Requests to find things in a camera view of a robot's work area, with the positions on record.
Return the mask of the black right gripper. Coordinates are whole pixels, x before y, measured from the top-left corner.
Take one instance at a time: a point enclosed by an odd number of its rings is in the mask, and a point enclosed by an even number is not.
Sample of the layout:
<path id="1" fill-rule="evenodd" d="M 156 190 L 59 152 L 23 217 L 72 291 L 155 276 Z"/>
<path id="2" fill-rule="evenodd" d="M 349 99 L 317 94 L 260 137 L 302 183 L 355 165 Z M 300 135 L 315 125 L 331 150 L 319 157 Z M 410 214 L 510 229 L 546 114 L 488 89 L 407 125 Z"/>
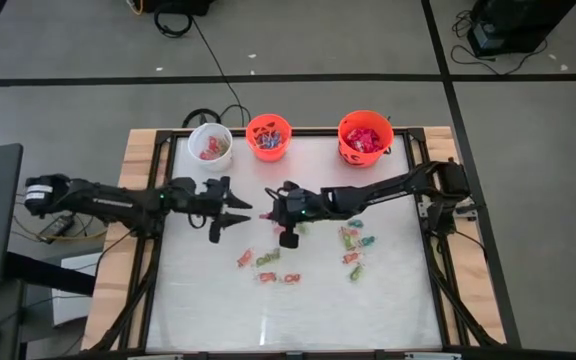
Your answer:
<path id="1" fill-rule="evenodd" d="M 279 193 L 272 202 L 269 220 L 277 220 L 281 227 L 279 245 L 287 249 L 297 249 L 299 235 L 295 232 L 298 223 L 327 220 L 329 211 L 320 194 L 299 188 L 288 194 Z"/>

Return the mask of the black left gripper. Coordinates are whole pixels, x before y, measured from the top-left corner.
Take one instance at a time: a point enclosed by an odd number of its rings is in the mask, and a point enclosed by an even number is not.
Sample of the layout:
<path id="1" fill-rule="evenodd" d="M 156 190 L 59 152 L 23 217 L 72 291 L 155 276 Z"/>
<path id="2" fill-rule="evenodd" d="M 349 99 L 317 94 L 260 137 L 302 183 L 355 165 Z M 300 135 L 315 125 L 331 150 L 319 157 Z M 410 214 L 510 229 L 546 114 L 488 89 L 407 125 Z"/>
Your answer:
<path id="1" fill-rule="evenodd" d="M 239 199 L 231 191 L 203 192 L 189 195 L 187 198 L 187 214 L 191 226 L 196 226 L 193 217 L 203 218 L 201 226 L 206 224 L 208 217 L 213 219 L 209 228 L 209 241 L 213 244 L 219 243 L 223 229 L 250 220 L 250 217 L 246 215 L 224 213 L 225 204 L 235 209 L 253 208 L 251 204 Z"/>

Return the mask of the white plastic bucket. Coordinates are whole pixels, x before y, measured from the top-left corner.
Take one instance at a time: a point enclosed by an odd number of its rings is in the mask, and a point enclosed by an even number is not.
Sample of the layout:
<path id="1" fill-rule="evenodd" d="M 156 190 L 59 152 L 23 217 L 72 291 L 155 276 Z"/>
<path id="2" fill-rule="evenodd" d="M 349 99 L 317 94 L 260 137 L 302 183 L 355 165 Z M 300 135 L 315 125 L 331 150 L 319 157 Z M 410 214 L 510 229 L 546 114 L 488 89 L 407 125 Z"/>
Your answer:
<path id="1" fill-rule="evenodd" d="M 215 160 L 205 161 L 200 158 L 200 153 L 204 150 L 209 150 L 208 142 L 209 137 L 214 136 L 217 140 L 227 138 L 230 141 L 230 148 L 228 151 L 221 155 L 219 150 L 217 153 L 219 157 Z M 205 123 L 194 129 L 188 139 L 188 151 L 194 161 L 206 170 L 219 172 L 224 171 L 232 164 L 232 149 L 233 137 L 232 133 L 225 126 L 218 123 Z"/>

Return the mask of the orange smiling pumpkin bucket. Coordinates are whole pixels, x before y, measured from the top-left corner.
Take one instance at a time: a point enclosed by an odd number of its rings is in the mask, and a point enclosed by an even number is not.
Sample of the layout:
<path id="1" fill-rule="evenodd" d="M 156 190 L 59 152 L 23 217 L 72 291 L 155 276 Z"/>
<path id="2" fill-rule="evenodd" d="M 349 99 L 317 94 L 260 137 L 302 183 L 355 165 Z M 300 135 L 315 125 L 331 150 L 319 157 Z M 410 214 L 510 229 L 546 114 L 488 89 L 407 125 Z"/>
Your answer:
<path id="1" fill-rule="evenodd" d="M 363 135 L 367 129 L 373 129 L 380 136 L 383 148 L 374 153 L 360 153 L 353 150 L 345 141 L 346 134 L 359 128 Z M 338 151 L 341 158 L 353 167 L 370 167 L 374 165 L 382 155 L 390 152 L 394 143 L 394 130 L 386 117 L 370 110 L 358 110 L 347 114 L 338 126 Z"/>

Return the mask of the black power adapter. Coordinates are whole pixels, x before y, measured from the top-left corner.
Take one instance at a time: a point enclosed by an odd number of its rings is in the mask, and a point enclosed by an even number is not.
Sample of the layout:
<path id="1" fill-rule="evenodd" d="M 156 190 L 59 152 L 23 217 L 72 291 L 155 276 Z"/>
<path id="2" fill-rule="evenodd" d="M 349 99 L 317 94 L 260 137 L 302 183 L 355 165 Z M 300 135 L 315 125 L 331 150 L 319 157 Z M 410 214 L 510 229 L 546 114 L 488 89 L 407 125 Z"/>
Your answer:
<path id="1" fill-rule="evenodd" d="M 52 242 L 65 235 L 73 224 L 73 215 L 59 215 L 38 233 L 38 238 L 45 242 Z"/>

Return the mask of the white box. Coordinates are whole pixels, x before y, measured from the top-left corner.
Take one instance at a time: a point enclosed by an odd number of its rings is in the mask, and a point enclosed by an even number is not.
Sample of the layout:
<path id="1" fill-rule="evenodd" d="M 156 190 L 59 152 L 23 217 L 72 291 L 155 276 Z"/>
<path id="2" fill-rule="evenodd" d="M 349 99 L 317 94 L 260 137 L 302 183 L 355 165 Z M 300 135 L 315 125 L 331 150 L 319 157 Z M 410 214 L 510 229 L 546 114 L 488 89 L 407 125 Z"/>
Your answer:
<path id="1" fill-rule="evenodd" d="M 86 275 L 94 275 L 101 253 L 66 257 L 60 260 L 62 268 L 75 270 Z M 88 316 L 91 308 L 91 297 L 73 292 L 52 289 L 52 317 L 53 326 L 59 327 L 73 320 Z"/>

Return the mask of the black desk foot beam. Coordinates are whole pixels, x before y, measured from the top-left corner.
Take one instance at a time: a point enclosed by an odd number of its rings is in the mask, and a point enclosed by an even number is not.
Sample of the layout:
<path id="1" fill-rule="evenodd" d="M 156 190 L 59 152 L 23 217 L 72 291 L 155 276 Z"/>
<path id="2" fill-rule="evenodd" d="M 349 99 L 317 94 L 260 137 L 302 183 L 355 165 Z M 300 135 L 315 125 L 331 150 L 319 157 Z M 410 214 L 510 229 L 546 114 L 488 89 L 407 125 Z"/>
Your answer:
<path id="1" fill-rule="evenodd" d="M 6 254 L 3 271 L 6 278 L 18 279 L 31 285 L 89 297 L 94 292 L 95 277 L 92 275 L 13 252 Z"/>

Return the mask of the black floor box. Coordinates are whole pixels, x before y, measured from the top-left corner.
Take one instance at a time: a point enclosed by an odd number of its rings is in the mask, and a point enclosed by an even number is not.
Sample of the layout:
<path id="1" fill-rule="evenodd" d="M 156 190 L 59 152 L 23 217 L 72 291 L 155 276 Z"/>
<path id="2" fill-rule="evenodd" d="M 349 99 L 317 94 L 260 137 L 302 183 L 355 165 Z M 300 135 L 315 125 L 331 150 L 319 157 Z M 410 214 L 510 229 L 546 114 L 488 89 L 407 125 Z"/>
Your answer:
<path id="1" fill-rule="evenodd" d="M 216 0 L 132 0 L 137 10 L 205 16 Z"/>

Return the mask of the black equipment case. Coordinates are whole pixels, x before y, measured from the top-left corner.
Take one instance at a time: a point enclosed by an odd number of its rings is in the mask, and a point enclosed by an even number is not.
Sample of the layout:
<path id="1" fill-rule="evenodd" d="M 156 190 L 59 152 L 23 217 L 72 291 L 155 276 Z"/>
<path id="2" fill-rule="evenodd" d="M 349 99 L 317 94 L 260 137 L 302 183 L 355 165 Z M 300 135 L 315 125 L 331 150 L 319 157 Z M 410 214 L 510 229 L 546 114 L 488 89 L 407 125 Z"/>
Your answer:
<path id="1" fill-rule="evenodd" d="M 576 5 L 576 0 L 477 0 L 468 43 L 477 57 L 532 53 Z"/>

